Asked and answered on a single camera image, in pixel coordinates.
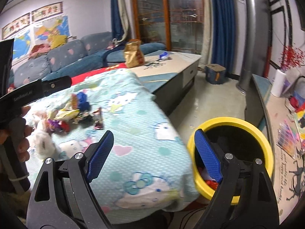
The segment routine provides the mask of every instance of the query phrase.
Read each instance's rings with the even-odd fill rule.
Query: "white stuffed toy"
[[[48,157],[57,160],[59,152],[54,145],[51,136],[47,133],[47,130],[48,122],[44,118],[40,119],[36,129],[28,137],[30,148],[35,150],[35,154],[42,161]]]

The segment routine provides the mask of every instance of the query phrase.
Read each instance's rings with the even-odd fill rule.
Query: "bed sheet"
[[[156,210],[179,211],[198,197],[192,163],[185,145],[152,95],[129,69],[117,69],[86,78],[83,82],[31,104],[25,119],[37,110],[63,108],[71,93],[83,91],[91,110],[103,108],[104,130],[71,124],[68,134],[52,134],[59,149],[84,151],[106,130],[114,146],[97,179],[90,184],[111,223],[128,223]],[[42,161],[35,147],[26,163],[33,186]],[[65,157],[61,152],[58,160]]]

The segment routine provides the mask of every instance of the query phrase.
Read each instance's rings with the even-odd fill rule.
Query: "human hand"
[[[26,106],[22,108],[22,117],[25,116],[28,111],[31,109],[31,106]],[[20,142],[17,148],[17,156],[20,162],[25,162],[30,159],[30,154],[28,153],[28,149],[30,147],[29,141],[25,138],[30,136],[33,132],[33,128],[26,125],[24,129],[24,139]],[[0,130],[0,144],[2,145],[7,137],[10,135],[9,130]]]

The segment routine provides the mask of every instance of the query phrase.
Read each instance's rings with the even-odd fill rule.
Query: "glass cabinet door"
[[[171,50],[201,54],[203,0],[168,0]]]
[[[163,0],[136,0],[137,36],[143,43],[166,44]]]

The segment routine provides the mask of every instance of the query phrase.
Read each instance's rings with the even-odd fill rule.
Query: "snack bag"
[[[127,68],[132,68],[145,63],[144,55],[140,50],[140,45],[141,45],[140,40],[130,40],[125,45],[124,57]]]

